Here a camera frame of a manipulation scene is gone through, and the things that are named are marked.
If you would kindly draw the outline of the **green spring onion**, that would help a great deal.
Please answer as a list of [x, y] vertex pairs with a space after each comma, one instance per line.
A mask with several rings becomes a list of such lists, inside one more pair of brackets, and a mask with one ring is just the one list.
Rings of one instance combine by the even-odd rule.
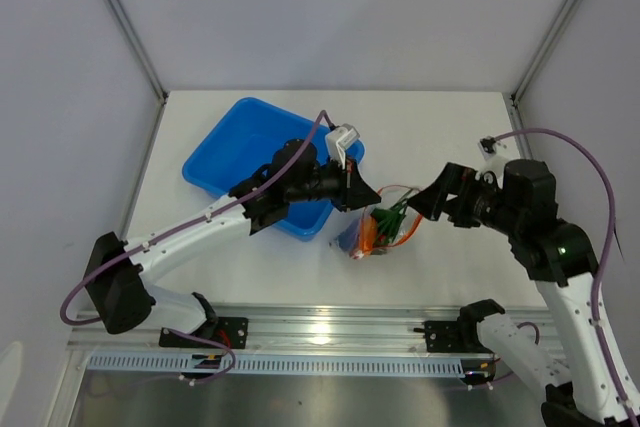
[[375, 218], [378, 226], [376, 249], [388, 249], [402, 245], [417, 230], [422, 218], [407, 206], [407, 200], [418, 192], [415, 187], [383, 188], [383, 199], [390, 202], [374, 208], [370, 216]]

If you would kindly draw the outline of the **clear zip top bag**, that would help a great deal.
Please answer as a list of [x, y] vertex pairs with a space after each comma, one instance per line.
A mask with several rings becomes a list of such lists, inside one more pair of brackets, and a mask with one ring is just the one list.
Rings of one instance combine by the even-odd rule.
[[423, 217], [410, 209], [408, 200], [420, 186], [390, 184], [377, 190], [380, 202], [356, 212], [330, 241], [329, 247], [352, 260], [382, 256], [408, 242]]

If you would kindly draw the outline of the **orange purple sweet potato slice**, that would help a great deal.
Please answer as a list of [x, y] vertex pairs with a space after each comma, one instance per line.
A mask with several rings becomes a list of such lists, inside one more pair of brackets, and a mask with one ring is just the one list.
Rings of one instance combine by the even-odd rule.
[[360, 222], [356, 255], [359, 257], [369, 255], [374, 250], [377, 237], [378, 226], [376, 219], [366, 216]]

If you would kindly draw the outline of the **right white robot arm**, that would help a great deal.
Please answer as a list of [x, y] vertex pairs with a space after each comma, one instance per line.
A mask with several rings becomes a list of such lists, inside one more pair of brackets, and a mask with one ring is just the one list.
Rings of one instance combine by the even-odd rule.
[[639, 391], [609, 333], [604, 306], [592, 289], [600, 264], [586, 232], [559, 218], [556, 179], [545, 163], [506, 163], [503, 179], [447, 164], [408, 200], [430, 221], [447, 216], [456, 227], [485, 226], [508, 239], [549, 309], [566, 358], [554, 360], [488, 299], [460, 310], [456, 336], [468, 350], [497, 354], [531, 390], [548, 426], [636, 426]]

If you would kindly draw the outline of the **grey toy fish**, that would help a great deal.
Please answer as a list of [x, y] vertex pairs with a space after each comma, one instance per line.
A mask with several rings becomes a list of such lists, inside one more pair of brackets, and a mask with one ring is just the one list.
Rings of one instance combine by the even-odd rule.
[[329, 245], [337, 251], [350, 255], [357, 247], [359, 239], [359, 223], [352, 222], [346, 229], [334, 237]]

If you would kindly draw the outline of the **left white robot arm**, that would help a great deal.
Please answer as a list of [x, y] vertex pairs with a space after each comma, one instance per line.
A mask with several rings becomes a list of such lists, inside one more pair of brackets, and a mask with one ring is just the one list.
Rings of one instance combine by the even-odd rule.
[[218, 323], [211, 303], [201, 293], [180, 294], [159, 281], [216, 247], [284, 220], [293, 204], [316, 201], [351, 212], [378, 204], [381, 197], [361, 177], [353, 157], [341, 153], [320, 163], [312, 144], [294, 139], [184, 223], [138, 241], [114, 233], [101, 236], [85, 271], [85, 289], [99, 321], [111, 335], [156, 327], [182, 332], [194, 346], [209, 345]]

